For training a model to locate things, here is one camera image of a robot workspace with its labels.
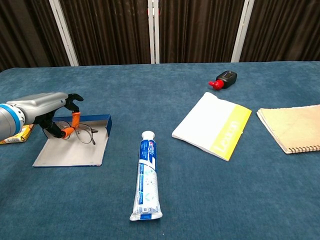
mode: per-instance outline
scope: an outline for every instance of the small bottle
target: small bottle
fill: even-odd
[[[209,85],[215,90],[226,89],[237,80],[237,73],[234,71],[224,71],[216,77],[215,81],[210,81]]]

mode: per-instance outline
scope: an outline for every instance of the toothpaste cap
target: toothpaste cap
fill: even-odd
[[[155,138],[155,134],[153,131],[144,131],[141,134],[143,140],[153,140]]]

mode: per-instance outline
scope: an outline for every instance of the yellow stripe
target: yellow stripe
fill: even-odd
[[[212,143],[210,151],[229,161],[250,114],[250,109],[236,104],[222,130]]]

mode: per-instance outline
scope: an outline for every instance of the notebook spiral binding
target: notebook spiral binding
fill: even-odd
[[[302,146],[302,147],[289,147],[291,153],[304,153],[304,152],[312,152],[312,151],[320,151],[320,145],[313,146]]]

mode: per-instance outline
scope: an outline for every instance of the glasses frame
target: glasses frame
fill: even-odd
[[[95,140],[94,140],[94,134],[97,133],[98,130],[96,130],[96,129],[94,129],[94,128],[92,128],[92,127],[90,127],[89,125],[84,124],[84,123],[78,123],[76,126],[72,126],[72,125],[71,125],[69,122],[67,122],[67,121],[57,121],[57,122],[55,122],[55,124],[56,124],[61,130],[64,129],[64,128],[61,128],[61,124],[60,124],[60,123],[65,123],[65,124],[66,124],[66,127],[65,127],[65,128],[73,128],[73,129],[74,129],[74,132],[75,132],[75,134],[76,134],[76,137],[77,137],[78,140],[79,140],[80,142],[82,142],[83,144],[89,144],[89,143],[92,142],[93,145],[96,145],[96,142],[95,142]],[[91,131],[91,139],[90,139],[89,142],[83,142],[83,141],[81,141],[81,139],[79,138],[79,136],[78,136],[78,134],[77,134],[77,127],[78,127],[79,125],[86,126],[86,127],[88,127],[88,128],[90,129],[90,131]]]

